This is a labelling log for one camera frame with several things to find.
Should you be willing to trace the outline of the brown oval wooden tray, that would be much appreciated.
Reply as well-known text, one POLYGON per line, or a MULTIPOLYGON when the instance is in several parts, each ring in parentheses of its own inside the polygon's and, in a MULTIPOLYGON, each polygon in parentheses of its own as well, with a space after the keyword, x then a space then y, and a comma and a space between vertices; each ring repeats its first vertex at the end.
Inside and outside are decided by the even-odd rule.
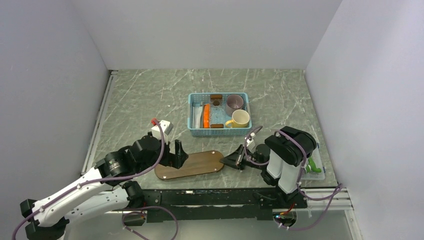
POLYGON ((223 154, 216 150, 192 153, 188 155, 188 159, 181 168, 176 169, 159 164, 154 169, 154 173, 156 177, 161 180, 172 180, 216 173, 224 167, 224 164, 220 162, 223 158, 223 154))

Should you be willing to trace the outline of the yellow ceramic mug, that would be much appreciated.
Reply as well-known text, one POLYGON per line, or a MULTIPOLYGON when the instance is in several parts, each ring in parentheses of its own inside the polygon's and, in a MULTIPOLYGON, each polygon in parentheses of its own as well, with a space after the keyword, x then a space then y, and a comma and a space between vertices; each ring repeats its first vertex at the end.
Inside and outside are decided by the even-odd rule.
POLYGON ((231 119, 224 126, 226 128, 246 128, 250 120, 250 114, 246 110, 238 109, 232 113, 231 119))

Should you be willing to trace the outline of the clear holder with brown ends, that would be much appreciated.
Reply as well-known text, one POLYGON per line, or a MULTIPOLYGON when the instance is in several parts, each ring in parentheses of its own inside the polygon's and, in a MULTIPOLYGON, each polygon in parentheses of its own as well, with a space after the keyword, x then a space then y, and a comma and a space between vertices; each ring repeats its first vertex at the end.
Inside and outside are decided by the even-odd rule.
POLYGON ((210 95, 210 127, 213 129, 224 128, 223 124, 223 96, 221 94, 210 95))

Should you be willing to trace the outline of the light blue plastic basket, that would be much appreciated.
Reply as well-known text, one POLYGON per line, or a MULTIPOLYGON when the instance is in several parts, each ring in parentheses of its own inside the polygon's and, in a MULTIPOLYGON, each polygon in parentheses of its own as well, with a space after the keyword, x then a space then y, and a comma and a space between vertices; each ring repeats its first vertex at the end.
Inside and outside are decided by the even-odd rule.
POLYGON ((188 95, 188 117, 187 128, 194 137, 212 137, 212 136, 245 136, 252 128, 252 120, 249 120, 247 127, 231 128, 223 126, 221 128, 195 128, 194 125, 194 109, 200 107, 201 104, 210 104, 209 123, 225 124, 231 120, 231 116, 225 111, 226 100, 231 92, 198 92, 188 95), (220 105, 214 106, 211 95, 221 95, 220 105))

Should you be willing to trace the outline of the mauve ceramic cup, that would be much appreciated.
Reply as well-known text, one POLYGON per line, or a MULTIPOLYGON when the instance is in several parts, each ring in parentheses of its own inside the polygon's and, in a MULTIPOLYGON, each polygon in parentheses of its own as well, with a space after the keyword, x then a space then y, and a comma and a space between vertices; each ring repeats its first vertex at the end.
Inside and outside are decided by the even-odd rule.
POLYGON ((245 101, 238 94, 231 94, 225 100, 225 113, 231 117, 233 112, 241 110, 244 107, 245 101))

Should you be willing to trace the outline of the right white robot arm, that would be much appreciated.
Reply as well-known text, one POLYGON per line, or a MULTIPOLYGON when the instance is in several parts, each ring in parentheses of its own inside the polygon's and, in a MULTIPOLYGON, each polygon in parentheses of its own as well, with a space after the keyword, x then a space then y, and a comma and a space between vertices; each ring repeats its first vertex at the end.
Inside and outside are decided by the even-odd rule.
POLYGON ((237 150, 221 158, 220 163, 236 170, 259 169, 263 181, 274 187, 268 199, 287 208, 300 193, 301 175, 318 143, 308 132, 284 126, 255 145, 254 138, 261 129, 251 129, 237 150))

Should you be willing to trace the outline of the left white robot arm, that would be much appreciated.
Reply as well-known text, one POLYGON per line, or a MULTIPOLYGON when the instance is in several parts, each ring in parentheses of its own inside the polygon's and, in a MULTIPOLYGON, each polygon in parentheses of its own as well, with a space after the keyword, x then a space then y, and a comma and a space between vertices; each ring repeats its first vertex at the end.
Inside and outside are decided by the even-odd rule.
POLYGON ((189 155, 180 140, 175 152, 169 142, 151 134, 133 145, 108 153, 86 174, 62 190, 42 200, 26 199, 20 203, 25 218, 25 234, 29 240, 57 240, 66 226, 77 217, 88 217, 85 210, 137 210, 146 206, 145 195, 133 179, 153 170, 157 165, 179 169, 189 155))

